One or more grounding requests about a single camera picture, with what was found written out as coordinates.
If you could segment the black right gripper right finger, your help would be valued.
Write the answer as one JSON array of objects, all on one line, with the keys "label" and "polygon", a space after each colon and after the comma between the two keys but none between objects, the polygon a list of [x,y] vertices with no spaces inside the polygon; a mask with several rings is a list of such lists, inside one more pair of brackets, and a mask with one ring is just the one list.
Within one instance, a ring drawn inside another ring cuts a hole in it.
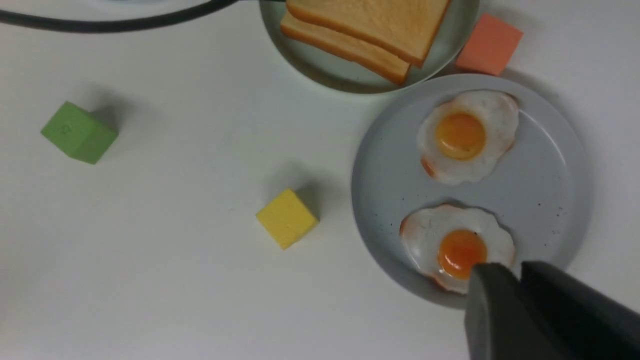
[{"label": "black right gripper right finger", "polygon": [[522,264],[525,306],[542,333],[570,360],[637,360],[640,316],[542,261]]}]

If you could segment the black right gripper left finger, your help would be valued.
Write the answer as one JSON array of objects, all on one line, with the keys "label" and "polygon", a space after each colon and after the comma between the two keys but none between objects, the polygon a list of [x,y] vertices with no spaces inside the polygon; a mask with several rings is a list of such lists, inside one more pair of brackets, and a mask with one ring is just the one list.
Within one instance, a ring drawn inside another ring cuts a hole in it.
[{"label": "black right gripper left finger", "polygon": [[521,287],[503,265],[475,265],[470,274],[464,328],[471,360],[564,360],[538,328]]}]

